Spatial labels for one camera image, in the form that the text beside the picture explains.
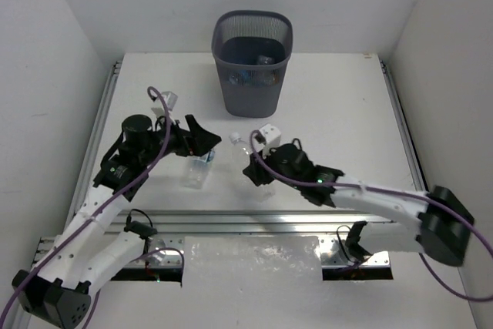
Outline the clear crinkled water bottle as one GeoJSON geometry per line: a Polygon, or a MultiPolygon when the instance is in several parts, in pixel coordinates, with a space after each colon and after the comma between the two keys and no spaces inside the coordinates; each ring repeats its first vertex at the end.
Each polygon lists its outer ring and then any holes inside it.
{"type": "Polygon", "coordinates": [[[250,165],[252,150],[242,136],[233,132],[229,135],[232,144],[231,170],[235,191],[245,200],[264,202],[276,194],[273,184],[255,186],[254,183],[243,174],[250,165]]]}

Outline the blue label water bottle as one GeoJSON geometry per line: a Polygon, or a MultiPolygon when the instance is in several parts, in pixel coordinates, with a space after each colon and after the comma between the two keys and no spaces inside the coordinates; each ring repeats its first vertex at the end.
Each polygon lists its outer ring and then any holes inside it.
{"type": "Polygon", "coordinates": [[[277,76],[272,71],[240,70],[231,72],[228,82],[234,86],[274,86],[277,84],[277,76]]]}

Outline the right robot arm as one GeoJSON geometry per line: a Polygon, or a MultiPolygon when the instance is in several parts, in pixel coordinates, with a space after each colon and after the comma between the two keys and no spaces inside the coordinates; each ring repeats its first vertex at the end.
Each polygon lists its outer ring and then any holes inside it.
{"type": "Polygon", "coordinates": [[[385,219],[382,224],[357,221],[344,248],[357,261],[382,250],[424,253],[450,266],[464,263],[475,219],[454,193],[443,186],[428,192],[363,185],[343,171],[314,164],[294,143],[250,154],[243,169],[255,186],[278,180],[316,206],[358,210],[385,219]]]}

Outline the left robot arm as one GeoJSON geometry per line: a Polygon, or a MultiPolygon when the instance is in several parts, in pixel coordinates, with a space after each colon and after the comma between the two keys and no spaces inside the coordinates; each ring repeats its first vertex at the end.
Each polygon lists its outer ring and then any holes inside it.
{"type": "Polygon", "coordinates": [[[100,243],[112,221],[147,181],[149,171],[169,154],[202,156],[220,143],[194,116],[187,129],[165,116],[152,121],[127,117],[117,140],[103,156],[100,170],[71,223],[49,252],[12,281],[22,309],[58,328],[76,328],[96,293],[127,263],[147,251],[156,229],[133,222],[107,247],[100,243]]]}

